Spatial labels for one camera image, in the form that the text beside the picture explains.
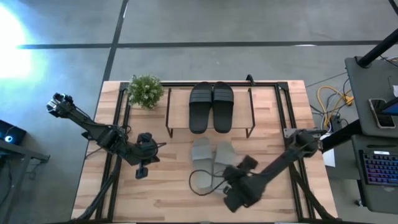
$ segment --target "slipper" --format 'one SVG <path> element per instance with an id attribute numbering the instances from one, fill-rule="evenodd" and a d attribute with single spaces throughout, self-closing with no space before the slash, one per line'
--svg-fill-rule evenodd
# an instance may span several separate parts
<path id="1" fill-rule="evenodd" d="M 208 137 L 202 137 L 193 142 L 192 164 L 194 170 L 205 170 L 212 173 L 213 154 L 210 149 Z M 196 186 L 200 190 L 211 190 L 212 177 L 205 172 L 197 172 L 193 175 Z"/>
<path id="2" fill-rule="evenodd" d="M 232 127 L 234 92 L 225 82 L 216 82 L 213 91 L 214 128 L 218 133 L 228 133 Z"/>
<path id="3" fill-rule="evenodd" d="M 223 141 L 217 144 L 216 157 L 214 159 L 213 174 L 223 175 L 225 167 L 235 162 L 235 149 L 231 143 Z M 212 188 L 224 181 L 224 177 L 213 177 Z M 221 184 L 215 192 L 223 193 L 223 189 L 228 186 L 227 182 Z"/>
<path id="4" fill-rule="evenodd" d="M 194 134 L 204 133 L 207 129 L 212 104 L 213 89 L 210 83 L 196 84 L 189 97 L 189 130 Z"/>

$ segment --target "potted plant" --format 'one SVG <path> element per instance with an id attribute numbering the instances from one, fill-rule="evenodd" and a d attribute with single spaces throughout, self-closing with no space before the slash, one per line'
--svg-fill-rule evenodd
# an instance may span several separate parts
<path id="1" fill-rule="evenodd" d="M 142 108 L 151 110 L 157 106 L 163 96 L 163 87 L 159 78 L 152 75 L 133 75 L 127 88 L 129 104 L 137 103 Z"/>

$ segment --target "gray floor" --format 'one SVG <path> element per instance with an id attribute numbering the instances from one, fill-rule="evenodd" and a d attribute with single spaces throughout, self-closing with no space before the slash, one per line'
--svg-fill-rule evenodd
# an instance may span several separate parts
<path id="1" fill-rule="evenodd" d="M 10 26 L 0 17 L 6 28 L 0 43 L 111 43 L 121 4 L 3 0 L 0 16 L 14 19 Z M 130 0 L 119 42 L 381 40 L 397 28 L 397 20 L 387 0 Z M 151 73 L 162 80 L 241 80 L 250 73 L 257 80 L 301 79 L 309 85 L 343 73 L 344 58 L 372 47 L 118 49 L 109 79 Z M 68 93 L 93 116 L 109 49 L 5 49 L 0 52 L 0 119 L 28 131 L 25 145 L 51 155 L 36 180 L 25 180 L 11 223 L 68 220 L 87 141 L 77 125 L 47 114 L 45 105 L 55 92 Z M 397 47 L 385 53 L 394 55 Z M 341 75 L 307 88 L 310 103 L 320 108 L 318 87 L 340 89 L 346 79 Z M 323 100 L 329 94 L 323 92 Z M 349 122 L 357 118 L 354 106 L 340 113 Z M 320 117 L 314 120 L 319 126 Z M 340 218 L 396 223 L 396 215 L 356 207 L 355 182 L 330 182 Z"/>

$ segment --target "rgb keyboard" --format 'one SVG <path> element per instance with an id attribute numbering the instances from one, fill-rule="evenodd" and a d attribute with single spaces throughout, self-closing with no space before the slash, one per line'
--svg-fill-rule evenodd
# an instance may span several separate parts
<path id="1" fill-rule="evenodd" d="M 367 184 L 398 186 L 398 156 L 362 153 Z"/>

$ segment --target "desk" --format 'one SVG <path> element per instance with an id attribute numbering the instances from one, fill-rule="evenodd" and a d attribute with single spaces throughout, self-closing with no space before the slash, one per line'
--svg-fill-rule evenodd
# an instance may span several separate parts
<path id="1" fill-rule="evenodd" d="M 314 127 L 304 82 L 288 81 L 288 83 L 298 128 Z M 104 82 L 95 116 L 96 122 L 108 124 L 113 122 L 119 85 L 119 82 Z M 148 166 L 149 176 L 145 179 L 136 180 L 134 176 L 137 167 L 131 167 L 127 162 L 123 161 L 113 221 L 297 221 L 287 169 L 267 186 L 262 200 L 251 208 L 242 207 L 236 213 L 231 213 L 226 208 L 222 201 L 223 196 L 211 194 L 206 197 L 199 197 L 192 193 L 188 187 L 188 176 L 192 171 L 190 162 L 192 143 L 199 137 L 208 136 L 211 139 L 213 148 L 218 141 L 231 141 L 238 155 L 236 162 L 240 162 L 244 155 L 249 154 L 259 161 L 256 172 L 263 169 L 285 150 L 275 90 L 263 86 L 252 86 L 251 88 L 256 127 L 250 138 L 246 138 L 245 133 L 239 129 L 232 129 L 228 134 L 220 134 L 212 129 L 208 129 L 203 134 L 192 134 L 189 129 L 176 129 L 174 130 L 173 138 L 170 138 L 164 126 L 168 88 L 165 88 L 165 95 L 155 110 L 147 111 L 134 105 L 129 114 L 129 125 L 132 127 L 132 131 L 129 133 L 129 140 L 135 141 L 139 133 L 150 132 L 157 142 L 167 142 L 167 145 L 159 150 L 158 156 L 161 162 Z M 234 90 L 247 91 L 248 88 L 234 87 Z M 282 97 L 282 101 L 289 126 L 289 116 L 284 97 Z M 121 111 L 120 122 L 123 119 L 123 108 Z M 87 153 L 97 148 L 98 146 L 91 142 Z M 81 215 L 98 193 L 105 157 L 105 151 L 99 151 L 85 161 L 72 218 Z M 313 157 L 305 159 L 305 166 L 313 193 L 328 212 L 337 217 L 321 153 L 318 152 Z M 304 196 L 303 194 L 300 195 L 302 207 L 305 210 Z M 108 209 L 107 201 L 106 199 L 104 210 Z"/>

